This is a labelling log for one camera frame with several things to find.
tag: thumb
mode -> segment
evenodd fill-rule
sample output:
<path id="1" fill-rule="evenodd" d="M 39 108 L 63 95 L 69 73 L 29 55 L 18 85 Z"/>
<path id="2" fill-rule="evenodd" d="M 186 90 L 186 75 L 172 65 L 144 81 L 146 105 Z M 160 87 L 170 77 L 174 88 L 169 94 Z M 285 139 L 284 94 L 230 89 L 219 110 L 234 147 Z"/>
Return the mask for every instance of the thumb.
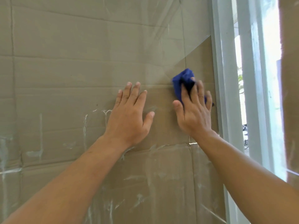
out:
<path id="1" fill-rule="evenodd" d="M 176 100 L 173 102 L 174 110 L 178 119 L 178 123 L 184 120 L 184 108 L 180 101 Z"/>
<path id="2" fill-rule="evenodd" d="M 150 127 L 152 125 L 154 116 L 155 116 L 154 112 L 149 112 L 143 121 L 143 127 L 144 127 L 144 129 L 146 129 L 147 132 L 150 131 Z"/>

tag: skin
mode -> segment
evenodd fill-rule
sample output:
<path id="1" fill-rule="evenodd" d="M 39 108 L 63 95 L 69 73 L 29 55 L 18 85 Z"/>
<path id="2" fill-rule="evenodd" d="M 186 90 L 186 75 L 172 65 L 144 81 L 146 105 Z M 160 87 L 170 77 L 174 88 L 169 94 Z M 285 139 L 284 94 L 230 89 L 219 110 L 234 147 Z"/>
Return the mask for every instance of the skin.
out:
<path id="1" fill-rule="evenodd" d="M 147 92 L 121 90 L 106 132 L 80 158 L 10 215 L 5 224 L 81 223 L 104 177 L 122 153 L 148 134 L 154 112 L 142 119 Z M 252 224 L 295 224 L 299 220 L 299 192 L 245 156 L 211 130 L 212 98 L 201 81 L 191 98 L 182 87 L 182 101 L 174 101 L 180 128 L 207 154 L 240 210 Z"/>

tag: microfiber cloth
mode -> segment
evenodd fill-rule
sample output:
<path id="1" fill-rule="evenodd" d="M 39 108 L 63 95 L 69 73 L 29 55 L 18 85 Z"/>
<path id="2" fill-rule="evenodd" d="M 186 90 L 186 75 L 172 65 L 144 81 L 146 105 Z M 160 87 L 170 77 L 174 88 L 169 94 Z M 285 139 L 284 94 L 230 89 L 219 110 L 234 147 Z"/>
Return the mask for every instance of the microfiber cloth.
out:
<path id="1" fill-rule="evenodd" d="M 192 87 L 194 86 L 195 82 L 191 79 L 191 77 L 194 77 L 193 72 L 187 68 L 178 75 L 174 76 L 172 79 L 173 87 L 174 87 L 174 93 L 176 94 L 176 97 L 179 101 L 182 102 L 182 91 L 181 91 L 181 84 L 183 83 L 185 88 L 188 91 L 188 94 L 190 96 L 190 92 Z M 206 96 L 204 97 L 204 103 L 207 103 Z"/>

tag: left arm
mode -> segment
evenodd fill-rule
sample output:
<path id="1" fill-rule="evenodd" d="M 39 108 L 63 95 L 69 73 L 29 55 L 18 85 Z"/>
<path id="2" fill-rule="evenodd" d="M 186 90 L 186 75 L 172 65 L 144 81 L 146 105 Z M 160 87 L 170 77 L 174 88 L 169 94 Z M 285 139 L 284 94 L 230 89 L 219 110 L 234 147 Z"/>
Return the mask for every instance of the left arm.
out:
<path id="1" fill-rule="evenodd" d="M 105 134 L 58 177 L 48 183 L 3 224 L 82 223 L 103 179 L 129 147 L 148 134 L 154 112 L 142 120 L 147 92 L 140 83 L 119 91 Z"/>

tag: forearm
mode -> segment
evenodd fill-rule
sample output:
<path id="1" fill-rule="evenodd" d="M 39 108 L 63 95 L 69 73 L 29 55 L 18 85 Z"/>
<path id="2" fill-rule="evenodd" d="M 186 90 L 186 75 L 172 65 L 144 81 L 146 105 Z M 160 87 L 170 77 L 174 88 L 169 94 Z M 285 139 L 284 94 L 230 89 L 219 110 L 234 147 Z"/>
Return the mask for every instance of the forearm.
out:
<path id="1" fill-rule="evenodd" d="M 99 138 L 80 158 L 5 222 L 82 223 L 101 182 L 121 156 L 118 145 Z"/>
<path id="2" fill-rule="evenodd" d="M 216 134 L 197 142 L 252 224 L 298 223 L 298 191 Z"/>

